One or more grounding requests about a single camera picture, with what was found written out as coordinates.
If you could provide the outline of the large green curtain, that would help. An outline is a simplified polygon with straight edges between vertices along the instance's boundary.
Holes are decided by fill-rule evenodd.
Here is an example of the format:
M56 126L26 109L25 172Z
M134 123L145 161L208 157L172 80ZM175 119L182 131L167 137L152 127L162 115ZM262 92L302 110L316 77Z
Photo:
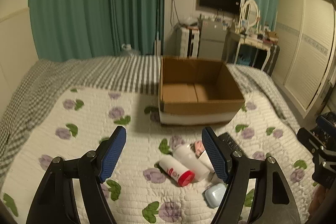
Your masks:
M163 38L164 0L29 0L38 57L51 61L143 55Z

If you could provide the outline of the grey checked bedsheet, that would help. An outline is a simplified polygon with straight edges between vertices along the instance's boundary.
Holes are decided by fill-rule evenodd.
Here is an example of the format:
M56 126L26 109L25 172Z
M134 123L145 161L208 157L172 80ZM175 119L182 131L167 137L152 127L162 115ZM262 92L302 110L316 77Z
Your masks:
M100 114L107 102L123 101L126 93L154 98L158 91L158 57L98 57L63 63L38 61L23 77L1 119L1 179L31 136L64 93L77 96L87 88L101 89L104 99L90 99L75 111L85 119ZM307 158L296 138L298 123L272 79L243 65L228 67L246 99L237 117L216 131L228 131L250 156L271 155L291 174L294 163Z

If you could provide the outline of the white tube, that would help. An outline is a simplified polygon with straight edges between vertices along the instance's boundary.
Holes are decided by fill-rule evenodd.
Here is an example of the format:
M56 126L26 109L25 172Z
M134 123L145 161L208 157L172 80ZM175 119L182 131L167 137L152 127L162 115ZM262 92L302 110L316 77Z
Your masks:
M198 157L198 160L204 165L206 166L211 173L215 173L214 167L210 161L209 156L207 155L206 151L203 151L203 153Z

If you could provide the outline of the white bottle with loop lid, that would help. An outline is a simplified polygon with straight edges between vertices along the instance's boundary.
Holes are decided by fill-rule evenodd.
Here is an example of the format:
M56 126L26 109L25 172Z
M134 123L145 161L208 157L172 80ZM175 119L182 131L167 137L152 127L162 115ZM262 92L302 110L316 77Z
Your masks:
M173 157L195 174L197 182L204 180L210 170L196 157L189 144L180 144L173 150Z

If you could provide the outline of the white suitcase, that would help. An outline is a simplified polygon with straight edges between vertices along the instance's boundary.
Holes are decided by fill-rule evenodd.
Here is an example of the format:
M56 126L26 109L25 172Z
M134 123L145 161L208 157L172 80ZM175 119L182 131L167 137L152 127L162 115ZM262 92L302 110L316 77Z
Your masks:
M197 58L200 32L195 28L180 27L176 33L176 55Z

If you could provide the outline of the black remote control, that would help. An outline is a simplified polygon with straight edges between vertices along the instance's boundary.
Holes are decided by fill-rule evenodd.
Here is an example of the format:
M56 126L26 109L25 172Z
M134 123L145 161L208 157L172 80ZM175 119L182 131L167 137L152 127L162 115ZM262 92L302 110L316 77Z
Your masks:
M227 143L228 146L230 147L231 151L240 151L242 153L241 148L239 147L239 145L234 141L234 139L232 139L232 137L230 136L229 133L225 132L221 135L218 136L218 138Z

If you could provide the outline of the oval white vanity mirror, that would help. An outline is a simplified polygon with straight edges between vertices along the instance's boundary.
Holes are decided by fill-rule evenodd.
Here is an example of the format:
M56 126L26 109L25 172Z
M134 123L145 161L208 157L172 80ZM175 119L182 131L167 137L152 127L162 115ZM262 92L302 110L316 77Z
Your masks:
M260 10L255 0L247 0L240 10L240 28L248 30L256 26L260 18Z

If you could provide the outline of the light blue earbuds case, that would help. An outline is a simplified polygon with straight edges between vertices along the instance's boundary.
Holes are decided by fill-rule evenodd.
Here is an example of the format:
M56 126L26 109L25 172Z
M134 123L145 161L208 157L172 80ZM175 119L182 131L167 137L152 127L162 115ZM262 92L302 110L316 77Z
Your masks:
M221 201L224 197L224 194L226 192L227 186L222 183L218 183L216 185L213 185L209 187L204 192L204 197L206 200L206 203L210 208L217 208L221 204Z

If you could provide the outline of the blue basket under table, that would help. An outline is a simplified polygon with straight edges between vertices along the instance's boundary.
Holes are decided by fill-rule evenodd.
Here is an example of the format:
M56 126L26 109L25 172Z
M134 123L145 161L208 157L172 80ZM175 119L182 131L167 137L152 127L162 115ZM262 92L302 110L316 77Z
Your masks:
M239 54L238 55L236 64L250 66L250 63L251 63L251 56L250 55L244 55L244 54Z

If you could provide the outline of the open cardboard box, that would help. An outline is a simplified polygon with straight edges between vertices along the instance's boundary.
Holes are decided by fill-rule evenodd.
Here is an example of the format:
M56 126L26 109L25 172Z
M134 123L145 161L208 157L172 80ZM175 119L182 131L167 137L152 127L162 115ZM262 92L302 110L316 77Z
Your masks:
M158 85L161 124L228 123L245 99L224 61L163 57Z

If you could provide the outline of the grey mini fridge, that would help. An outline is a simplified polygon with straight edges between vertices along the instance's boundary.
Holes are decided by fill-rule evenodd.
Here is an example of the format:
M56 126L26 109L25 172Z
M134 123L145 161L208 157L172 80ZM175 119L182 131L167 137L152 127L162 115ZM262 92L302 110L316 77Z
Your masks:
M198 57L221 60L227 35L227 27L222 22L202 20Z

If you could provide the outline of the pink red card box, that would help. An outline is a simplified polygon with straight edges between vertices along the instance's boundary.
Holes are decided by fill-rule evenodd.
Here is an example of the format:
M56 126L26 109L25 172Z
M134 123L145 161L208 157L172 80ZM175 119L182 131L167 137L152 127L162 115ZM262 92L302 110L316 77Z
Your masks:
M194 151L195 151L196 157L200 157L202 153L205 151L205 147L201 140L194 142Z

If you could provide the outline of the white louvred wardrobe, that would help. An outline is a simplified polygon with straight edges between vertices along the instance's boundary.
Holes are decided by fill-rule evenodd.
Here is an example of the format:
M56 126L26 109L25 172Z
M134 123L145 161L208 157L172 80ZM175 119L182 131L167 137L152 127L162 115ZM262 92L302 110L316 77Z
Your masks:
M279 0L275 32L280 53L272 79L305 118L333 86L334 7L330 0Z

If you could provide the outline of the white bottle red cap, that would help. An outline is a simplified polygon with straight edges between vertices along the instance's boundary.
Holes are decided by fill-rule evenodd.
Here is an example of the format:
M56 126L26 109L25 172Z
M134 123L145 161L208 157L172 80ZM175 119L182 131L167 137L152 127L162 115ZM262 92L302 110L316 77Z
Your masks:
M191 170L171 155L165 155L159 161L159 166L181 187L187 186L195 177Z

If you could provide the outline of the white dressing table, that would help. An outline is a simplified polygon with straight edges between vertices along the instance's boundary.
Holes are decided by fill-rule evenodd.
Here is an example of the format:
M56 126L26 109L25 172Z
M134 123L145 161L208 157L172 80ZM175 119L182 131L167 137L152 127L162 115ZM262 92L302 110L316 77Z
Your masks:
M222 59L226 63L236 64L239 54L251 56L251 67L272 75L280 53L277 44L264 42L257 38L227 31Z

